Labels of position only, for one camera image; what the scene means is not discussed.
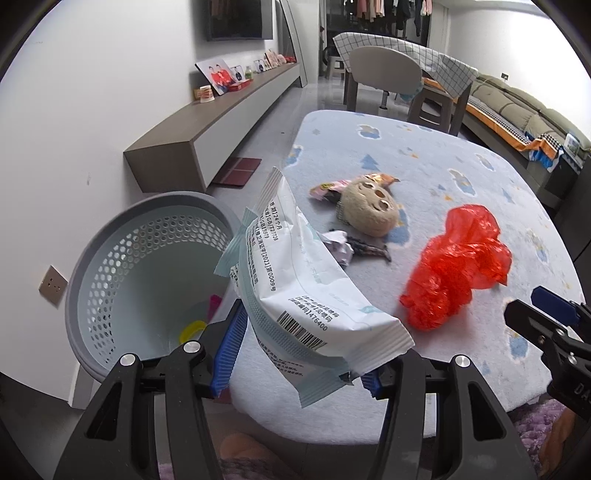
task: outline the green sofa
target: green sofa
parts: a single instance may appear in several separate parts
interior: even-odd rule
[[[579,140],[580,151],[576,160],[561,159],[555,170],[549,173],[539,162],[530,162],[527,151],[519,152],[511,147],[474,115],[466,112],[463,118],[463,123],[482,143],[514,166],[544,205],[558,210],[591,154],[588,137],[564,115],[546,108],[529,93],[510,87],[499,78],[479,75],[472,84],[470,95],[534,138],[547,134],[563,144],[566,135],[571,133]]]

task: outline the yellow object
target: yellow object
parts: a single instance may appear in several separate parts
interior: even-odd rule
[[[188,342],[196,334],[204,331],[206,326],[207,323],[205,323],[202,320],[197,320],[193,323],[189,323],[178,336],[178,344],[182,345],[183,343]]]

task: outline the crumpled paper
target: crumpled paper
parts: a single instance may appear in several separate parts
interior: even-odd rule
[[[346,267],[353,258],[353,248],[347,243],[347,232],[332,230],[319,234],[322,243],[341,267]]]

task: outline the white wall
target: white wall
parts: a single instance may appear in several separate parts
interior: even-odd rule
[[[319,0],[290,0],[290,6],[308,82],[316,83],[320,48]]]
[[[448,55],[501,77],[591,138],[591,79],[552,20],[507,10],[451,10]]]
[[[427,46],[433,50],[447,53],[449,47],[450,28],[449,9],[441,4],[433,3],[431,22],[429,23],[429,39]]]
[[[64,302],[37,289],[50,264],[69,278],[94,233],[142,198],[123,150],[191,101],[196,60],[246,65],[277,48],[205,42],[198,4],[63,0],[0,83],[0,372],[21,383],[69,396]]]

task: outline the red plastic bag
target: red plastic bag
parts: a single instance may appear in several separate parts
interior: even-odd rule
[[[495,217],[482,205],[462,205],[447,213],[443,235],[431,238],[408,280],[400,303],[417,329],[442,325],[472,301],[472,289],[507,285],[512,255],[497,240]]]

